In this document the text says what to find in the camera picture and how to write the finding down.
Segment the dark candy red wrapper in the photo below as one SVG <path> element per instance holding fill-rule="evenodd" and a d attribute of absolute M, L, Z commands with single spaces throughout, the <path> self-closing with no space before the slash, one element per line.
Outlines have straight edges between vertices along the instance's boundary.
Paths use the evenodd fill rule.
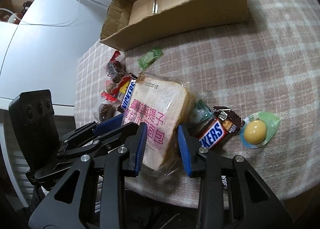
<path fill-rule="evenodd" d="M 119 56 L 120 52 L 115 50 L 114 54 L 106 65 L 107 76 L 110 77 L 115 84 L 120 83 L 120 81 L 127 76 L 125 66 L 118 60 Z"/>
<path fill-rule="evenodd" d="M 115 108 L 112 104 L 101 103 L 99 106 L 99 121 L 103 122 L 114 116 Z"/>

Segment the Snickers bar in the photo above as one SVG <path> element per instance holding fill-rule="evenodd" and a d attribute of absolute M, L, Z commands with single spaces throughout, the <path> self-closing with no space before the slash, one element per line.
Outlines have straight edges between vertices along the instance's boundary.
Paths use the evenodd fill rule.
<path fill-rule="evenodd" d="M 131 80 L 129 81 L 129 84 L 126 88 L 126 91 L 124 93 L 124 97 L 121 101 L 120 106 L 118 106 L 118 111 L 120 113 L 124 113 L 124 111 L 127 109 L 129 103 L 130 103 L 130 99 L 135 87 L 135 83 L 136 83 L 137 77 L 135 75 L 131 76 Z"/>
<path fill-rule="evenodd" d="M 215 106 L 212 112 L 213 118 L 197 135 L 201 146 L 208 149 L 217 146 L 230 135 L 238 134 L 245 124 L 245 121 L 228 107 Z"/>

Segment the packaged toast bread slice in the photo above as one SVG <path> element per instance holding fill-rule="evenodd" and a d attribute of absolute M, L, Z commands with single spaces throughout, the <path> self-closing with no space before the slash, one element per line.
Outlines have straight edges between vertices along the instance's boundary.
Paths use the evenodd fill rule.
<path fill-rule="evenodd" d="M 177 159 L 177 127 L 189 121 L 194 86 L 191 81 L 142 72 L 129 88 L 123 123 L 147 125 L 143 165 L 159 173 Z"/>

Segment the yellow jelly cup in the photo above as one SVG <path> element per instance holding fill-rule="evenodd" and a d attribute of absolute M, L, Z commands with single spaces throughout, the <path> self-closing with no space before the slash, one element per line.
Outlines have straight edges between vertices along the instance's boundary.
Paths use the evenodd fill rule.
<path fill-rule="evenodd" d="M 245 119 L 245 125 L 240 130 L 240 141 L 246 148 L 257 149 L 266 145 L 280 124 L 280 118 L 266 111 L 255 112 Z"/>

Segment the green candy packet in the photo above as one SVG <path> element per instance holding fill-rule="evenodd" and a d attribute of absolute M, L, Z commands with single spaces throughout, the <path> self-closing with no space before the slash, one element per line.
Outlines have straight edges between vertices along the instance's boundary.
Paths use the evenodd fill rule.
<path fill-rule="evenodd" d="M 147 69 L 162 55 L 163 55 L 163 52 L 159 47 L 153 47 L 145 55 L 137 59 L 140 69 L 141 70 Z"/>

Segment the teal candy packet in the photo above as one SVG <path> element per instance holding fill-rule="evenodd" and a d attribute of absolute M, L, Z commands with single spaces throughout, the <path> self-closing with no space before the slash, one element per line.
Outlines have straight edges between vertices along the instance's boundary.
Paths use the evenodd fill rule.
<path fill-rule="evenodd" d="M 189 127 L 193 128 L 195 126 L 198 126 L 199 124 L 211 119 L 212 116 L 213 113 L 210 108 L 201 99 L 199 99 L 195 103 L 191 112 L 189 118 Z"/>

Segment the red yellow candy packet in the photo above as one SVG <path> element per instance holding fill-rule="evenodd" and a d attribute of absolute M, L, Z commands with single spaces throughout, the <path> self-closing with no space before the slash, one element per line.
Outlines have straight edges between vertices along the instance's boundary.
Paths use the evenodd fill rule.
<path fill-rule="evenodd" d="M 118 100 L 118 94 L 122 91 L 125 93 L 131 79 L 130 76 L 124 76 L 105 81 L 105 90 L 101 93 L 102 99 L 115 103 Z"/>

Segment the cardboard tray box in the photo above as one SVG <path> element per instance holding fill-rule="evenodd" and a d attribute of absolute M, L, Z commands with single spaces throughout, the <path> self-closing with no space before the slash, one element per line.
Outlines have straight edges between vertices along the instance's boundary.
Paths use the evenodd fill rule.
<path fill-rule="evenodd" d="M 127 51 L 170 35 L 247 18 L 247 0 L 112 0 L 100 41 Z"/>

